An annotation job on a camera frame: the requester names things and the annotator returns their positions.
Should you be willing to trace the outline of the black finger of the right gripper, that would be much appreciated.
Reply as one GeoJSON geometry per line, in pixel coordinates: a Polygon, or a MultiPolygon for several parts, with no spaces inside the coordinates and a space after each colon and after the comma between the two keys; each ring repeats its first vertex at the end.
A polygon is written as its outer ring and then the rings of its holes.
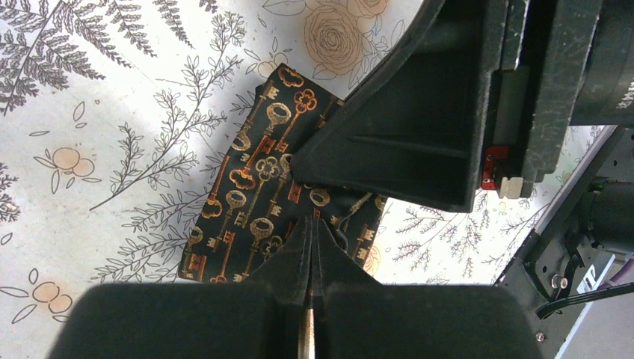
{"type": "Polygon", "coordinates": [[[470,212],[506,1],[424,1],[388,56],[294,155],[298,182],[470,212]]]}

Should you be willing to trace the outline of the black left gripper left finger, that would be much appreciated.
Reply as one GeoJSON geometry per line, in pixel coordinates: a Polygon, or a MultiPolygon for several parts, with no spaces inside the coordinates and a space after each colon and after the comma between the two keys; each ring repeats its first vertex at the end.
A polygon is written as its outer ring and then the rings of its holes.
{"type": "Polygon", "coordinates": [[[51,358],[302,358],[313,220],[241,283],[89,289],[51,358]]]}

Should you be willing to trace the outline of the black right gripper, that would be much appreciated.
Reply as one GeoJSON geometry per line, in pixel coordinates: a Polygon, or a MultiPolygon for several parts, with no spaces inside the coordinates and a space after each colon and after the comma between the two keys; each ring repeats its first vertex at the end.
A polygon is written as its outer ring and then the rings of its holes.
{"type": "Polygon", "coordinates": [[[633,125],[631,1],[508,1],[481,189],[529,197],[570,126],[633,125]]]}

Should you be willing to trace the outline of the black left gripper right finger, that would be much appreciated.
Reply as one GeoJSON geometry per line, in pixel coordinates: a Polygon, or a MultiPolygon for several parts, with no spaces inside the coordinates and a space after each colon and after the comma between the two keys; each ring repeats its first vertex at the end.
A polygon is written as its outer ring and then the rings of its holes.
{"type": "Polygon", "coordinates": [[[483,285],[384,285],[310,222],[318,358],[539,358],[526,315],[483,285]]]}

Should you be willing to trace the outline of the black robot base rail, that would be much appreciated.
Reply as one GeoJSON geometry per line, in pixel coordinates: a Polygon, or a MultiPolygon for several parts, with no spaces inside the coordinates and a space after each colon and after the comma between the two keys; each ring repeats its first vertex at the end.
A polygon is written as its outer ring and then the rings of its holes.
{"type": "Polygon", "coordinates": [[[541,358],[558,358],[618,254],[633,252],[633,129],[617,126],[529,232],[494,285],[510,293],[541,358]]]}

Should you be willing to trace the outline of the black gold patterned tie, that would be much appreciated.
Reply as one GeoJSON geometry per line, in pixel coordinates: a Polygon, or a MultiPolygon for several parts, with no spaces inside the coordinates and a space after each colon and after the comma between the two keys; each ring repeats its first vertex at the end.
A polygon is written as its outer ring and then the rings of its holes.
{"type": "Polygon", "coordinates": [[[183,248],[180,278],[240,282],[282,248],[304,216],[323,219],[349,257],[366,263],[385,198],[299,182],[292,170],[293,155],[341,107],[340,99],[285,64],[257,87],[183,248]]]}

